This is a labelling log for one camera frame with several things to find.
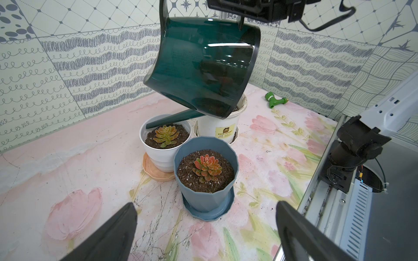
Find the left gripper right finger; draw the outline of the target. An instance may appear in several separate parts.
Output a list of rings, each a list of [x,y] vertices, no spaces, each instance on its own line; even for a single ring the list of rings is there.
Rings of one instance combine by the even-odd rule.
[[[275,218],[287,261],[353,260],[286,201],[277,203]]]

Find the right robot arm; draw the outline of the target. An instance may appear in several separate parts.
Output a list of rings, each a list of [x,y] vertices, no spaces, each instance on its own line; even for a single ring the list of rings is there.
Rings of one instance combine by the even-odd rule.
[[[288,20],[299,22],[307,31],[317,33],[354,16],[355,7],[340,1],[336,6],[340,15],[312,28],[303,21],[306,7],[317,6],[318,1],[208,1],[210,9],[232,13],[264,23]],[[349,118],[337,131],[338,140],[327,156],[320,177],[337,190],[347,193],[358,167],[376,159],[383,145],[391,140],[407,121],[418,112],[418,73],[414,72],[360,114]]]

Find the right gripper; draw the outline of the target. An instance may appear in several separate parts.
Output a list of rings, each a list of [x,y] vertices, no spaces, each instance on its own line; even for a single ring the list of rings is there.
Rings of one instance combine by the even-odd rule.
[[[264,23],[299,21],[306,5],[321,0],[208,0],[210,9],[243,16]]]

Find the green watering can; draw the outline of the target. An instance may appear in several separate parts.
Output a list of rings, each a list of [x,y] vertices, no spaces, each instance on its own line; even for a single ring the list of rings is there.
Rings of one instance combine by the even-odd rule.
[[[161,42],[144,84],[186,110],[147,128],[201,116],[227,118],[254,69],[261,40],[257,26],[202,17],[169,17],[160,2]]]

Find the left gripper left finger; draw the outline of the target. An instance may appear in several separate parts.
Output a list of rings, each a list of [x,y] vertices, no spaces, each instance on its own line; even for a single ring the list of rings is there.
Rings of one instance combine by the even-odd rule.
[[[136,227],[137,212],[129,202],[62,260],[127,261]]]

